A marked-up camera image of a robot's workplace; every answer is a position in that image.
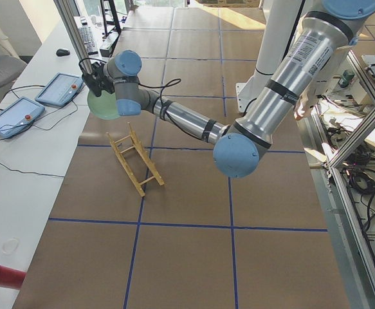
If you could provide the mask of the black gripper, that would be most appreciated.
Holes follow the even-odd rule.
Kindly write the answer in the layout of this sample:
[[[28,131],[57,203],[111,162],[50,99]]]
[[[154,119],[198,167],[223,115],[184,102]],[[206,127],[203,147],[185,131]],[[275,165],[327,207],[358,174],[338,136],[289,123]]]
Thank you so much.
[[[83,81],[96,97],[100,97],[103,91],[113,94],[113,80],[104,73],[104,66],[101,62],[92,63],[91,73],[86,73],[85,69],[81,68]]]

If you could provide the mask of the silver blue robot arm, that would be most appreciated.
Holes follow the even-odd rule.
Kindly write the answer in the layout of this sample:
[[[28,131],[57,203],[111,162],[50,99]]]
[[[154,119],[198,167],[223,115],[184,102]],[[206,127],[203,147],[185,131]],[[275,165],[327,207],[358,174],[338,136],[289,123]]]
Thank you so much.
[[[140,56],[125,50],[94,62],[83,79],[92,94],[116,97],[118,116],[149,111],[186,134],[214,145],[217,168],[232,178],[251,174],[272,145],[272,136],[301,95],[340,63],[339,52],[358,41],[375,1],[274,1],[254,74],[237,84],[241,117],[229,126],[163,96],[163,87],[140,84]]]

